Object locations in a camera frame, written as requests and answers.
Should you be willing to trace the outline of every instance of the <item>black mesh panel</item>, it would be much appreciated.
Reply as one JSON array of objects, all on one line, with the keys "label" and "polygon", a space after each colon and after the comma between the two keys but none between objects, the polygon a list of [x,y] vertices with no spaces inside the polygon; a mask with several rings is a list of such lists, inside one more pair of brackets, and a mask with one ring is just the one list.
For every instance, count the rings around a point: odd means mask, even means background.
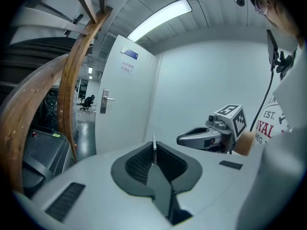
[{"label": "black mesh panel", "polygon": [[58,221],[63,221],[84,188],[83,184],[71,183],[46,210],[46,213]]},{"label": "black mesh panel", "polygon": [[125,164],[127,173],[135,180],[146,185],[149,169],[152,165],[153,149],[152,146],[145,148]]},{"label": "black mesh panel", "polygon": [[169,182],[182,175],[188,168],[188,164],[183,159],[162,148],[158,144],[157,164]]}]

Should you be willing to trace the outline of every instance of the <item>person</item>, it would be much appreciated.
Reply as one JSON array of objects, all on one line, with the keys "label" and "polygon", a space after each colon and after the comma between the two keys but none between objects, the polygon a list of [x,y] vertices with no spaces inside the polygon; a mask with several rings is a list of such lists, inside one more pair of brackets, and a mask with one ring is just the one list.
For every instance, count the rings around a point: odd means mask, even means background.
[{"label": "person", "polygon": [[[265,16],[276,28],[297,39],[298,47],[294,51],[293,64],[283,72],[289,73],[295,68],[295,61],[305,51],[305,40],[292,16],[279,0],[250,0],[255,7],[255,12]],[[285,116],[274,97],[268,99],[266,106],[255,123],[254,132],[244,132],[236,143],[234,151],[241,155],[248,155],[255,143],[266,143],[274,135],[290,129]]]},{"label": "person", "polygon": [[77,125],[77,112],[78,112],[78,108],[77,108],[77,100],[78,100],[78,86],[76,85],[75,87],[75,91],[73,93],[73,114],[75,116],[75,123],[73,123],[72,125],[75,126]]}]

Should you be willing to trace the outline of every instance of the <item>wooden railing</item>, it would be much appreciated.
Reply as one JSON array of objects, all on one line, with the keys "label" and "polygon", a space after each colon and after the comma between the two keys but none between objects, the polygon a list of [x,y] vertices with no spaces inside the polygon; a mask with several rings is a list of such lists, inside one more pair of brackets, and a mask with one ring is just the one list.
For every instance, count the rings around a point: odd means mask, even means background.
[{"label": "wooden railing", "polygon": [[95,14],[91,0],[79,1],[91,18],[84,29],[57,16],[35,9],[23,9],[21,15],[14,21],[14,26],[52,26],[80,33],[69,54],[60,56],[32,72],[15,87],[1,106],[0,163],[4,174],[10,181],[12,190],[20,193],[23,192],[22,163],[29,127],[38,106],[59,77],[61,77],[58,97],[59,131],[68,138],[74,159],[78,161],[72,136],[74,87],[90,42],[112,10],[108,7],[105,9],[106,0],[99,0],[104,3],[100,4],[103,10]]}]

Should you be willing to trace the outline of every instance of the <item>white shirt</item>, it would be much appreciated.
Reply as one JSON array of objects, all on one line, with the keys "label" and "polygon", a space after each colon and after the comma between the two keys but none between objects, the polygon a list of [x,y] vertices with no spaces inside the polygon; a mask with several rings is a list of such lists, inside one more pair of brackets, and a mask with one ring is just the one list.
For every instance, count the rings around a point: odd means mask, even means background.
[{"label": "white shirt", "polygon": [[[302,52],[303,50],[300,47],[297,47],[292,68],[295,67],[295,63],[297,62],[297,59],[301,57]],[[265,108],[258,116],[258,120],[255,126],[256,135],[254,142],[259,144],[268,142],[268,140],[271,139],[275,134],[289,130],[287,120],[285,119],[283,112],[274,97],[271,97],[267,102]]]}]

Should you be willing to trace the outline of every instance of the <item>floor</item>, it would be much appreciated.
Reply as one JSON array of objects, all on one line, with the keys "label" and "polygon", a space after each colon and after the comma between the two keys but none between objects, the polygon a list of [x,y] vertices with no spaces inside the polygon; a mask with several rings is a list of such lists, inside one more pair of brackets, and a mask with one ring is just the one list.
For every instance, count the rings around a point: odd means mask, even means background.
[{"label": "floor", "polygon": [[95,116],[95,106],[90,107],[88,111],[80,110],[80,108],[77,110],[77,122],[79,130],[77,140],[77,157],[79,161],[96,155]]}]

